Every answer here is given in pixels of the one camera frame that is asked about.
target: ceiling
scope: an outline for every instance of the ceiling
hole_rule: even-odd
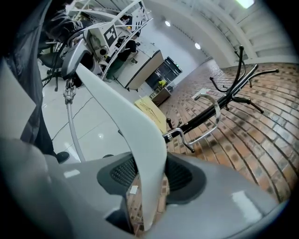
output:
[[[131,0],[92,0],[121,11]],[[144,0],[161,19],[200,43],[220,67],[236,65],[234,50],[245,48],[246,63],[297,62],[279,22],[261,0],[248,9],[236,0]]]

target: brick wall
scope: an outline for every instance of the brick wall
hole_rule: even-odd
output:
[[[279,202],[286,200],[299,173],[299,66],[259,64],[257,72],[275,68],[280,72],[254,78],[253,88],[248,84],[237,95],[252,99],[265,110],[264,114],[251,105],[231,102],[229,111],[221,110],[219,128],[195,145],[194,154],[179,137],[167,145],[168,151],[224,164],[257,183]],[[236,67],[222,71],[214,60],[206,62],[174,89],[160,109],[171,118],[173,125],[179,121],[186,123],[211,104],[204,98],[198,101],[191,98],[201,88],[211,89],[209,93],[215,99],[223,95],[214,88],[209,77],[213,76],[218,86],[229,87],[235,72]],[[212,128],[214,121],[212,117],[186,134],[187,140]]]

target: black mesh grille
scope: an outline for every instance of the black mesh grille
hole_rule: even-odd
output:
[[[190,170],[173,160],[166,161],[165,174],[168,178],[170,191],[179,190],[192,180]]]
[[[110,171],[110,176],[116,182],[129,188],[137,173],[137,166],[134,159],[131,158],[113,168]]]

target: white floor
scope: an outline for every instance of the white floor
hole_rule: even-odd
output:
[[[41,65],[39,68],[42,78],[46,77],[47,68]],[[152,93],[151,88],[146,83],[138,89],[138,92],[134,90],[129,92],[118,82],[113,81],[108,84],[131,103]],[[64,86],[65,81],[60,78],[58,92],[54,91],[55,79],[52,79],[44,87],[43,116],[53,140],[55,152],[69,152],[71,156],[65,163],[75,163],[79,162],[79,158],[73,145],[68,124],[63,97]],[[118,127],[84,86],[77,89],[72,111],[76,133],[87,161],[99,159],[105,155],[117,155],[130,151],[125,139],[118,133]]]

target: white wall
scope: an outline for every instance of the white wall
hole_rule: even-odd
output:
[[[183,72],[171,85],[177,85],[206,59],[206,55],[195,48],[193,41],[174,26],[166,26],[161,19],[154,18],[149,22],[141,30],[141,36],[154,43],[164,59],[169,56],[182,69]]]

